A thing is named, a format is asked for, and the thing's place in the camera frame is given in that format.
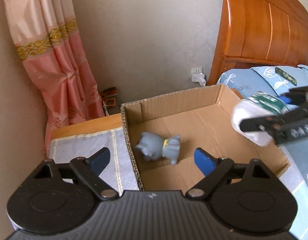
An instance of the cardboard box wall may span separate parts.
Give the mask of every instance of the cardboard box wall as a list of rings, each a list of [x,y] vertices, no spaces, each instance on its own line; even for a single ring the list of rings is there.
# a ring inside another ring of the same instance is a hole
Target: cardboard box wall
[[[236,163],[259,158],[276,175],[283,174],[289,163],[277,146],[260,147],[232,128],[232,109],[239,102],[232,90],[220,84],[123,104],[123,130],[140,190],[186,192],[193,187],[204,177],[194,164],[197,147]],[[170,165],[166,158],[146,162],[142,153],[133,151],[145,131],[163,138],[181,135],[177,165]]]

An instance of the blue bed sheet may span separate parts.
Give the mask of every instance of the blue bed sheet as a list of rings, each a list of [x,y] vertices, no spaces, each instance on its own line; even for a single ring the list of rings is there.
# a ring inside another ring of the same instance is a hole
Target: blue bed sheet
[[[280,66],[297,80],[297,87],[308,86],[308,66],[293,68]],[[223,73],[218,80],[236,89],[243,98],[258,91],[273,96],[285,93],[289,88],[296,87],[284,78],[278,77],[274,67],[255,67],[251,69],[232,69]],[[308,240],[308,139],[299,140],[281,146],[291,163],[291,167],[280,180],[292,192],[297,200],[298,213],[291,227],[291,233],[298,239]]]

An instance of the curtain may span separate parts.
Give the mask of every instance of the curtain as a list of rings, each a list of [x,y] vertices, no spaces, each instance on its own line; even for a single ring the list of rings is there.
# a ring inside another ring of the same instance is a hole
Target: curtain
[[[47,106],[45,146],[52,131],[103,117],[72,0],[4,0],[16,51]]]

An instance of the gold curtain trim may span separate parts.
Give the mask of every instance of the gold curtain trim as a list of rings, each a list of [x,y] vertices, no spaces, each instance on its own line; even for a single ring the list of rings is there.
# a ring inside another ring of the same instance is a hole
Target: gold curtain trim
[[[17,46],[16,51],[18,52],[21,60],[25,60],[29,56],[36,56],[47,51],[47,49],[52,48],[52,43],[59,44],[63,39],[68,37],[68,33],[77,30],[77,22],[74,18],[65,25],[52,29],[42,40],[30,42],[25,46]]]

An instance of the gray toy cat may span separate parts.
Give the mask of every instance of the gray toy cat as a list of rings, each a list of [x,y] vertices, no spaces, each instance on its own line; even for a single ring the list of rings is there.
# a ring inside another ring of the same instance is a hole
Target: gray toy cat
[[[146,161],[166,157],[171,160],[171,165],[175,165],[177,164],[177,158],[180,153],[180,139],[180,135],[177,135],[164,140],[158,134],[143,132],[135,148],[143,153]]]

